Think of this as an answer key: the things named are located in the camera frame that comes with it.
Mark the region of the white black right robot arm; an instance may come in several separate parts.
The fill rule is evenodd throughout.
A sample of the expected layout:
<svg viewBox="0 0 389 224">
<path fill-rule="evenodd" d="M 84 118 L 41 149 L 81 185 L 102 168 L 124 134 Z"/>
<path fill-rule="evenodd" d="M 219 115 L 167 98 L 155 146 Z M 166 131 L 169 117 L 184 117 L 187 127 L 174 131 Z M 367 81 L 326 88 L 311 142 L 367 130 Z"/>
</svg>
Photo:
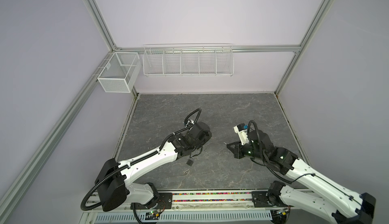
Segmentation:
<svg viewBox="0 0 389 224">
<path fill-rule="evenodd" d="M 331 224 L 373 222 L 376 199 L 371 194 L 349 190 L 292 151 L 274 146 L 253 120 L 236 125 L 234 132 L 239 141 L 227 145 L 234 157 L 248 157 L 277 177 L 266 194 L 270 205 L 297 207 Z"/>
</svg>

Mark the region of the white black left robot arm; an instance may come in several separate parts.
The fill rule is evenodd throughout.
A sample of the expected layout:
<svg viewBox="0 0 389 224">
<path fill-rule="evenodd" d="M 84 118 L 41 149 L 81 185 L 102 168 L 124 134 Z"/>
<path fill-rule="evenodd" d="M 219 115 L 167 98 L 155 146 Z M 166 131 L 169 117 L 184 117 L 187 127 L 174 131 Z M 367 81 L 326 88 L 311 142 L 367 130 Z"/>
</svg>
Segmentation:
<svg viewBox="0 0 389 224">
<path fill-rule="evenodd" d="M 211 139 L 210 127 L 199 121 L 201 108 L 192 111 L 184 120 L 184 128 L 169 134 L 161 145 L 137 157 L 117 161 L 107 160 L 101 168 L 94 186 L 82 199 L 82 211 L 102 207 L 108 212 L 118 208 L 125 201 L 139 203 L 146 208 L 155 207 L 160 200 L 160 193 L 154 184 L 136 183 L 136 180 L 150 171 L 167 163 L 187 157 L 187 165 L 192 166 L 194 152 L 203 150 Z"/>
</svg>

